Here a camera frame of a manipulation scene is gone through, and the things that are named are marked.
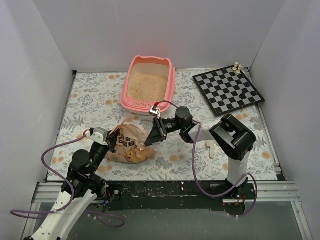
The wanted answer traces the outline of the pink cat litter box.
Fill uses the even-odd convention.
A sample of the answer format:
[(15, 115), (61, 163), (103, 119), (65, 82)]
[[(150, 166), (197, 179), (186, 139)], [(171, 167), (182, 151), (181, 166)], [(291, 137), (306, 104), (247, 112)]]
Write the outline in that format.
[(172, 101), (176, 69), (168, 58), (137, 55), (123, 84), (120, 103), (130, 112), (148, 115), (155, 103)]

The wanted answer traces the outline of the pink cat litter bag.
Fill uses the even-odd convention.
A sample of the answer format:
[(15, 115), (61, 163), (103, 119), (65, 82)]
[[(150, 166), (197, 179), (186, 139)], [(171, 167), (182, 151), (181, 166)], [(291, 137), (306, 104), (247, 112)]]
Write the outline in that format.
[(106, 159), (112, 162), (125, 164), (140, 164), (154, 156), (157, 151), (150, 146), (145, 146), (147, 132), (143, 127), (128, 124), (131, 120), (128, 115), (118, 124), (111, 133), (118, 131), (115, 153), (108, 152)]

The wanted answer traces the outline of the black chess piece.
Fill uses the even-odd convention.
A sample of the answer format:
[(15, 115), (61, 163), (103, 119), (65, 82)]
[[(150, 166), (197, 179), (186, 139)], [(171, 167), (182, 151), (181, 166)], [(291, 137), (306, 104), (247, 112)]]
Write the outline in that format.
[(241, 94), (239, 95), (239, 97), (241, 99), (245, 99), (246, 98), (246, 93), (244, 91), (242, 91)]

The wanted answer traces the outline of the white plastic bracket piece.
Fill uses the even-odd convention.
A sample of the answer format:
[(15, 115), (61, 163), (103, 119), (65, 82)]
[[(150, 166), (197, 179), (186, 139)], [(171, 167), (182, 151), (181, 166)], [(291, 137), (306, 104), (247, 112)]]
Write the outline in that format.
[(215, 149), (216, 149), (216, 141), (215, 140), (207, 140), (205, 145), (209, 149), (209, 158), (214, 159)]

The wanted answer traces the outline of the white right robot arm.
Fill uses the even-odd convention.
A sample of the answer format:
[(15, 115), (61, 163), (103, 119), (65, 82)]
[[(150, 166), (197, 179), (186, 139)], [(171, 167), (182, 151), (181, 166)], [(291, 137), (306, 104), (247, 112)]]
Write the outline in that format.
[[(226, 114), (215, 123), (201, 124), (193, 119), (186, 106), (177, 107), (174, 118), (161, 118), (158, 104), (150, 108), (149, 114), (154, 116), (152, 129), (144, 142), (146, 147), (163, 142), (168, 135), (179, 131), (181, 139), (192, 144), (191, 165), (194, 181), (199, 190), (210, 198), (221, 198), (228, 195), (237, 199), (245, 192), (248, 183), (248, 158), (256, 142), (255, 134), (233, 115)], [(225, 179), (226, 191), (219, 194), (209, 194), (200, 185), (195, 169), (196, 143), (214, 140), (228, 156), (228, 174)]]

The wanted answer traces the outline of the floral table mat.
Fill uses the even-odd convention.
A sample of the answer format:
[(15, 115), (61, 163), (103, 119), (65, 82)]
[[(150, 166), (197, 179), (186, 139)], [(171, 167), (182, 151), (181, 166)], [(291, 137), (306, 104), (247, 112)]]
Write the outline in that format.
[[(173, 95), (175, 106), (189, 108), (193, 118), (201, 123), (215, 121), (216, 117), (205, 102), (193, 81), (199, 70), (179, 70)], [(57, 137), (59, 148), (53, 152), (50, 166), (56, 173), (49, 172), (48, 181), (60, 181), (68, 172), (72, 155), (80, 149), (89, 150), (92, 141), (82, 138), (83, 131), (102, 127), (110, 130), (131, 115), (128, 124), (140, 126), (146, 131), (152, 127), (152, 117), (130, 113), (120, 103), (124, 72), (79, 73), (67, 103), (62, 125)], [(259, 109), (251, 106), (238, 110), (233, 115), (246, 125), (256, 136), (256, 142), (248, 159), (247, 171), (258, 181), (277, 179), (275, 158)], [(97, 174), (107, 181), (191, 181), (191, 144), (185, 143), (178, 132), (167, 140), (155, 144), (156, 154), (143, 163), (126, 164), (105, 159)], [(210, 150), (204, 141), (197, 143), (195, 151), (195, 172), (199, 180), (224, 180), (227, 176), (228, 157), (215, 146), (214, 159), (209, 158)]]

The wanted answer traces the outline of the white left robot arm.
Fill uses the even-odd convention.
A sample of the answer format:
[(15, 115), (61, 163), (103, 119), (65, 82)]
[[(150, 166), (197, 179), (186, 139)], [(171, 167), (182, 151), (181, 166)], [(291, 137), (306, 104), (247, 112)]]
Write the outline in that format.
[(115, 153), (119, 130), (98, 135), (91, 128), (83, 133), (93, 141), (90, 151), (74, 152), (58, 197), (51, 211), (41, 212), (45, 219), (41, 226), (26, 240), (65, 240), (88, 206), (104, 199), (110, 187), (96, 175), (108, 152)]

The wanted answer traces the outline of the black grey chessboard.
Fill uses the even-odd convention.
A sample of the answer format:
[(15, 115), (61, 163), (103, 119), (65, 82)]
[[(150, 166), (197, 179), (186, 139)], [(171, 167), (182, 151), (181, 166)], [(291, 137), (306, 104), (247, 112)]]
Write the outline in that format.
[[(233, 71), (234, 65), (193, 76), (193, 81), (216, 117), (265, 102), (244, 70)], [(245, 92), (245, 99), (239, 95)]]

